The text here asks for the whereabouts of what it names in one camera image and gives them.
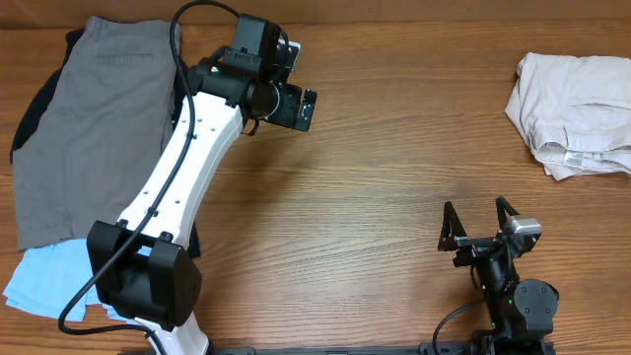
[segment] light blue cloth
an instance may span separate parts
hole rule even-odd
[[[139,252],[144,254],[147,251],[143,249]],[[56,319],[91,277],[92,267],[85,239],[30,248],[4,290],[7,306]],[[72,309],[67,320],[83,320],[87,306],[100,303],[97,289],[92,287]],[[129,320],[120,317],[112,306],[104,305],[104,308],[113,320]]]

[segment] pile of clothes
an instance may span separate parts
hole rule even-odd
[[[98,220],[116,223],[179,118],[184,93],[169,27],[93,17],[66,35],[63,65],[34,97],[11,149],[18,245],[27,251],[4,291],[7,305],[57,318],[92,277],[88,232]],[[179,27],[175,38],[179,46]],[[199,256],[194,226],[188,252]],[[68,320],[98,303],[93,287]]]
[[[506,107],[545,172],[631,174],[631,60],[529,53]]]

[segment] black cloth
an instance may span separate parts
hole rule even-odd
[[[48,105],[52,101],[52,97],[55,93],[55,89],[57,88],[57,82],[59,81],[61,71],[64,65],[66,65],[68,58],[70,57],[72,48],[77,43],[79,38],[81,38],[81,36],[83,35],[83,31],[83,29],[74,30],[66,34],[66,42],[68,43],[68,46],[66,47],[66,55],[64,56],[61,68],[52,73],[52,75],[50,75],[50,78],[48,78],[43,87],[41,87],[37,94],[35,94],[35,97],[31,101],[29,108],[27,108],[27,111],[22,117],[22,120],[18,125],[18,129],[16,130],[16,134],[13,137],[11,152],[9,152],[9,162],[11,162],[12,164],[13,152],[22,148],[24,144],[29,140],[29,138],[31,138],[31,136],[37,131],[39,120],[41,119],[41,116],[46,112],[46,110],[48,109]],[[188,71],[186,64],[181,59],[179,60],[179,62],[184,69],[184,74],[186,74]],[[185,97],[184,89],[180,80],[177,78],[177,74],[175,74],[174,92],[175,104],[174,112],[172,114],[172,122],[175,129],[182,108],[182,100]],[[190,239],[187,252],[191,258],[201,256],[201,250],[199,248],[199,236],[197,235],[197,228],[195,227],[194,222],[190,231]]]

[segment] wood grain surface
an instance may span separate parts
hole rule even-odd
[[[91,16],[124,23],[170,20],[190,0],[0,0],[0,28],[79,28]],[[281,24],[631,19],[628,0],[222,0]],[[185,25],[225,25],[217,9],[187,12]]]
[[[186,27],[189,64],[233,26]],[[291,82],[319,93],[312,129],[265,125],[221,163],[197,214],[204,277],[195,310],[218,346],[414,345],[480,297],[437,251],[443,204],[470,236],[497,226],[504,195],[543,224],[516,265],[561,293],[559,354],[631,347],[631,179],[543,173],[504,114],[529,51],[631,57],[631,22],[452,22],[287,26],[305,49]],[[0,287],[16,251],[8,152],[31,98],[61,63],[64,30],[0,32]],[[0,307],[1,354],[114,354],[141,334],[73,337],[54,319]],[[81,326],[113,323],[89,308]],[[489,327],[483,308],[441,339]]]

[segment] wire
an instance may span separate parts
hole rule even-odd
[[[244,133],[248,136],[253,136],[254,134],[256,134],[256,131],[258,130],[258,126],[260,125],[260,121],[265,121],[265,122],[269,122],[267,120],[267,118],[274,114],[274,112],[276,112],[276,109],[278,109],[279,107],[281,107],[282,105],[284,105],[284,99],[285,99],[285,93],[286,93],[286,89],[285,87],[287,86],[287,83],[285,83],[285,85],[283,85],[283,83],[281,82],[281,76],[283,75],[283,72],[285,71],[285,68],[287,67],[287,59],[289,59],[289,50],[290,50],[290,46],[289,46],[289,38],[287,36],[287,33],[285,31],[283,31],[283,29],[280,29],[280,36],[283,37],[283,40],[285,40],[285,53],[284,53],[284,57],[282,59],[282,61],[284,63],[281,63],[280,65],[278,65],[278,69],[276,70],[276,73],[274,73],[274,77],[271,80],[271,84],[274,87],[274,89],[276,89],[276,94],[278,95],[278,100],[276,101],[276,107],[274,108],[274,111],[272,111],[271,113],[269,113],[266,116],[262,116],[262,117],[255,117],[253,118],[254,120],[254,127],[252,128],[252,130],[249,133]],[[282,93],[280,93],[278,91],[278,88],[276,87],[276,85],[274,85],[274,81],[278,81],[278,85],[280,85],[282,87]]]
[[[179,153],[179,157],[177,157],[177,161],[175,162],[175,165],[173,169],[171,170],[171,173],[167,177],[167,180],[165,181],[164,185],[158,192],[156,199],[154,200],[151,207],[149,207],[149,209],[147,210],[147,214],[142,219],[142,221],[140,222],[136,230],[131,234],[129,239],[127,239],[127,241],[114,253],[114,255],[103,265],[103,267],[101,267],[101,269],[99,269],[99,271],[97,271],[97,273],[90,280],[88,280],[88,282],[86,282],[86,284],[79,290],[79,292],[77,292],[77,294],[70,300],[70,302],[68,302],[68,305],[66,305],[66,307],[63,309],[63,311],[59,315],[59,319],[57,320],[57,326],[59,327],[59,330],[63,331],[66,334],[88,335],[88,334],[97,334],[97,333],[117,331],[117,330],[140,330],[140,331],[144,331],[146,336],[153,340],[154,344],[158,348],[159,354],[167,355],[167,352],[165,351],[165,348],[162,342],[160,341],[160,338],[158,338],[156,333],[153,330],[151,330],[148,326],[145,326],[142,324],[120,324],[120,325],[101,326],[101,327],[95,327],[95,328],[89,328],[89,329],[73,329],[73,328],[67,327],[65,324],[65,321],[66,321],[66,318],[68,317],[68,314],[75,307],[75,305],[77,305],[79,300],[81,300],[81,298],[86,293],[88,293],[90,288],[92,288],[92,286],[94,286],[100,279],[102,279],[104,275],[115,265],[115,263],[129,251],[129,249],[134,244],[135,240],[138,238],[142,230],[149,223],[149,220],[151,220],[151,218],[157,213],[160,202],[162,201],[163,197],[167,193],[167,190],[169,190],[169,187],[174,181],[175,176],[177,175],[177,172],[179,171],[179,168],[181,167],[184,161],[184,158],[186,157],[186,153],[188,152],[188,148],[190,147],[191,140],[193,139],[193,133],[195,131],[195,106],[193,104],[193,96],[190,93],[190,89],[188,88],[188,80],[184,76],[181,65],[179,64],[179,54],[177,53],[177,47],[175,46],[175,25],[177,24],[177,20],[179,19],[181,14],[183,14],[184,11],[197,5],[216,6],[216,7],[229,11],[230,13],[235,15],[237,18],[240,16],[237,11],[235,11],[233,8],[229,7],[228,5],[224,5],[216,1],[202,1],[202,0],[189,2],[185,4],[184,6],[182,6],[181,8],[179,8],[179,10],[177,10],[177,12],[175,13],[174,18],[171,21],[171,26],[169,28],[169,43],[171,46],[171,54],[174,58],[175,71],[177,73],[177,76],[179,77],[179,80],[181,81],[182,86],[184,87],[184,92],[186,93],[186,98],[188,100],[188,109],[190,112],[190,118],[188,120],[189,123],[188,123],[188,132],[186,134],[186,140],[184,141],[184,145],[182,146],[181,152]]]
[[[476,290],[478,291],[482,291],[480,289],[480,286],[477,285],[477,281],[475,280],[475,273],[473,273],[473,270],[475,270],[475,265],[471,264],[471,282],[473,283],[473,287],[475,287]]]
[[[506,249],[506,276],[504,277],[504,282],[502,283],[502,287],[499,292],[504,291],[506,286],[509,285],[509,278],[511,277],[511,268],[513,268],[513,259],[511,258],[511,246],[509,245],[509,239],[505,235],[503,235],[502,240],[504,242],[504,248]]]
[[[441,320],[440,323],[438,323],[436,330],[434,330],[434,335],[432,336],[432,347],[434,348],[435,355],[441,355],[441,352],[438,350],[437,339],[438,339],[438,333],[439,331],[441,331],[441,328],[443,327],[443,325],[445,325],[448,321],[450,321],[455,316],[462,314],[466,311],[470,311],[482,303],[484,303],[484,300],[478,300],[475,302],[471,302],[470,304],[466,304],[460,307],[459,309],[451,312],[448,316],[446,316],[443,320]]]

